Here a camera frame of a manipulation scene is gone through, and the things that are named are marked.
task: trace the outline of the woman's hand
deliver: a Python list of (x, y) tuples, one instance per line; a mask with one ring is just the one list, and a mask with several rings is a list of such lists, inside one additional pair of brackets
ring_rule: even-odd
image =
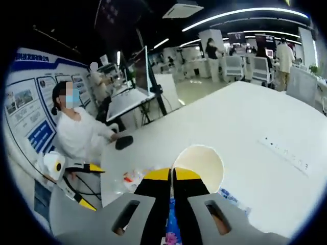
[(118, 140), (120, 138), (120, 136), (118, 134), (113, 134), (110, 138), (110, 142), (114, 142), (116, 140)]

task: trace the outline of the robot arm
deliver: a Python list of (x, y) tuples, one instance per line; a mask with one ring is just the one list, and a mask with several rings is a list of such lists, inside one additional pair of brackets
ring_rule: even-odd
[(57, 185), (62, 189), (66, 196), (70, 199), (75, 200), (81, 206), (96, 211), (96, 208), (85, 200), (69, 183), (67, 177), (64, 175), (65, 172), (83, 172), (83, 173), (104, 173), (104, 171), (94, 165), (86, 164), (84, 161), (75, 161), (68, 157), (60, 155), (58, 152), (49, 152), (44, 156), (39, 157), (39, 162), (44, 165), (44, 168), (48, 172), (48, 176), (54, 180)]

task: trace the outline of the black hair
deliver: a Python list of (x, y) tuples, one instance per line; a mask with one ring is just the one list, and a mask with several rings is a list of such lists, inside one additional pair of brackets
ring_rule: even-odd
[(64, 94), (64, 92), (66, 92), (66, 83), (68, 81), (62, 81), (60, 83), (58, 83), (54, 89), (52, 90), (52, 101), (53, 101), (53, 108), (51, 109), (51, 113), (53, 115), (57, 115), (57, 111), (60, 111), (60, 105), (57, 102), (57, 98)]
[(210, 42), (214, 42), (214, 40), (212, 38), (208, 38), (208, 41), (206, 42), (206, 46), (208, 47)]

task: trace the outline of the black mouse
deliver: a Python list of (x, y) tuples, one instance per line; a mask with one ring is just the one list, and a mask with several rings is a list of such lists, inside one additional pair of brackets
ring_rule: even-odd
[(128, 135), (116, 140), (116, 150), (122, 150), (133, 143), (133, 137)]

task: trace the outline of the paper cup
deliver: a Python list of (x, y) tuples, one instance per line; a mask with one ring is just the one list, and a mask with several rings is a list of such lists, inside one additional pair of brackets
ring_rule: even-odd
[(210, 193), (215, 193), (224, 178), (224, 164), (217, 152), (204, 145), (192, 145), (182, 151), (172, 168), (181, 167), (197, 173)]

